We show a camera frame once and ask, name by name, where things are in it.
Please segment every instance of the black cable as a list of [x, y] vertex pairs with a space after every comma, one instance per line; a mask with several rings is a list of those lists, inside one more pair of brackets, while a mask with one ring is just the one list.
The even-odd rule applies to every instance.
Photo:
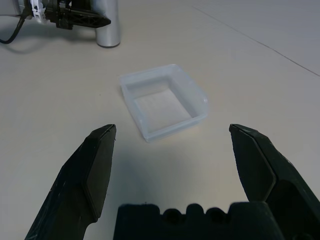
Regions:
[[0, 39], [0, 43], [2, 43], [2, 44], [10, 44], [10, 43], [12, 43], [12, 41], [15, 40], [16, 36], [18, 35], [22, 25], [24, 24], [25, 19], [29, 15], [30, 15], [30, 10], [27, 9], [27, 8], [23, 9], [23, 12], [22, 12], [22, 14], [20, 16], [20, 20], [19, 20], [18, 24], [16, 25], [16, 28], [15, 28], [13, 34], [11, 35], [11, 37], [8, 40]]

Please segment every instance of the screw hole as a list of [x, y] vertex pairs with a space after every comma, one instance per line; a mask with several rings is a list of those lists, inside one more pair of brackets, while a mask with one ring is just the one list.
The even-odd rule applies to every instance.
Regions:
[[177, 225], [181, 220], [181, 213], [176, 209], [168, 209], [164, 212], [163, 218], [167, 223]]
[[226, 214], [220, 208], [211, 208], [206, 212], [206, 215], [210, 217], [211, 221], [215, 224], [223, 224], [226, 219]]

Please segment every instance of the clear plastic tray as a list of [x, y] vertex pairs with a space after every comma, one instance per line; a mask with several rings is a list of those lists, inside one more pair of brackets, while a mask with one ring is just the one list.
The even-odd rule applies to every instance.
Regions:
[[176, 64], [123, 75], [120, 85], [147, 142], [193, 126], [208, 115], [205, 93]]

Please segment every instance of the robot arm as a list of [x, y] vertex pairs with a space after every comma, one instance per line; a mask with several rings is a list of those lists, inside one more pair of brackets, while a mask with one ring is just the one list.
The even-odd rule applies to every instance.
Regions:
[[57, 28], [72, 30], [74, 25], [94, 28], [96, 42], [102, 47], [120, 44], [118, 0], [1, 0], [0, 16], [20, 16], [20, 21], [8, 40], [17, 36], [27, 17], [40, 24], [55, 23]]
[[[228, 213], [206, 213], [191, 204], [186, 214], [156, 205], [122, 205], [114, 240], [318, 240], [320, 202], [269, 138], [232, 124], [238, 174], [249, 202]], [[82, 240], [101, 216], [106, 198], [116, 127], [93, 131], [60, 170], [25, 240]]]

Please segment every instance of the translucent plastic container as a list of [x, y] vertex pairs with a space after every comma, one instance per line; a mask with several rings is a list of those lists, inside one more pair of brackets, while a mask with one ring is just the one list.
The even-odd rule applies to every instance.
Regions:
[[208, 115], [205, 93], [176, 64], [123, 75], [120, 85], [147, 142], [193, 126]]

